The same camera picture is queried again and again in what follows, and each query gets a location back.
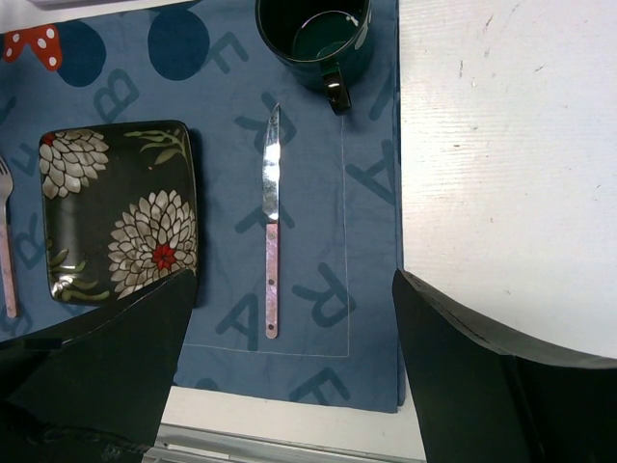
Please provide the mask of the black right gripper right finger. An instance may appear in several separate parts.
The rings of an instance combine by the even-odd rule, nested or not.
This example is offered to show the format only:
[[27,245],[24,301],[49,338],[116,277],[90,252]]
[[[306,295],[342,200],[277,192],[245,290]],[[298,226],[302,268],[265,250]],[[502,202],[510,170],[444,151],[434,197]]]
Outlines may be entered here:
[[399,270],[397,328],[430,462],[612,462],[616,362],[539,340]]

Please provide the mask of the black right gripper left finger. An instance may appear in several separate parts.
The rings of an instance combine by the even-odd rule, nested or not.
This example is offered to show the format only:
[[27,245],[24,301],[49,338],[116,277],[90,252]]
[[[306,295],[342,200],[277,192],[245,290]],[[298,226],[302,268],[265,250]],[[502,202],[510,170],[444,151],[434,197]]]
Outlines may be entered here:
[[1,343],[4,462],[140,462],[197,293],[190,270]]

